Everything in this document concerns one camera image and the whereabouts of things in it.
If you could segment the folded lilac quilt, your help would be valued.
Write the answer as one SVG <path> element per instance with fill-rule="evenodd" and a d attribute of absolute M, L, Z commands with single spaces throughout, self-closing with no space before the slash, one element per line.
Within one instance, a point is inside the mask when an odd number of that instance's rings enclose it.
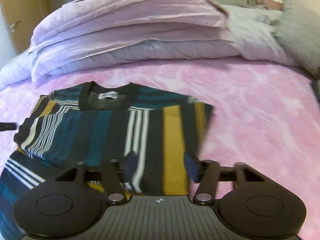
<path fill-rule="evenodd" d="M 31 79 L 74 61 L 144 41 L 231 41 L 228 12 L 213 0 L 76 0 L 34 29 Z"/>

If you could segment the pink rose bedspread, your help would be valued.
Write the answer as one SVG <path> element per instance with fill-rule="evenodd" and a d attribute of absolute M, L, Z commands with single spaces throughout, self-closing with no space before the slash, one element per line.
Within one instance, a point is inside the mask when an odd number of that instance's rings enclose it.
<path fill-rule="evenodd" d="M 295 68 L 240 58 L 144 61 L 30 80 L 1 91 L 1 121 L 22 123 L 39 97 L 95 81 L 128 83 L 194 96 L 215 107 L 203 159 L 244 162 L 298 195 L 307 209 L 302 239 L 319 239 L 319 105 Z"/>

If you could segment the brown wooden door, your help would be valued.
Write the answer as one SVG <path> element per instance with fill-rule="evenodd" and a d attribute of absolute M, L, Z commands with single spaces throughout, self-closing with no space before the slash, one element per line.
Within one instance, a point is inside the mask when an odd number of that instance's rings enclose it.
<path fill-rule="evenodd" d="M 35 27 L 50 13 L 47 0 L 1 0 L 1 9 L 7 28 L 20 21 L 14 33 L 9 31 L 18 53 L 29 48 Z"/>

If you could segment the striped teal knit sweater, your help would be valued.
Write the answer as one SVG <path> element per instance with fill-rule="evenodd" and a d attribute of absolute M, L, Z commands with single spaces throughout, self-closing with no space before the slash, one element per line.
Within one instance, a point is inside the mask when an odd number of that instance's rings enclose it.
<path fill-rule="evenodd" d="M 41 96 L 14 135 L 17 150 L 1 174 L 1 236 L 21 236 L 12 216 L 18 197 L 78 163 L 98 166 L 136 154 L 127 190 L 188 194 L 184 154 L 198 154 L 213 109 L 192 96 L 135 83 L 104 88 L 86 82 Z"/>

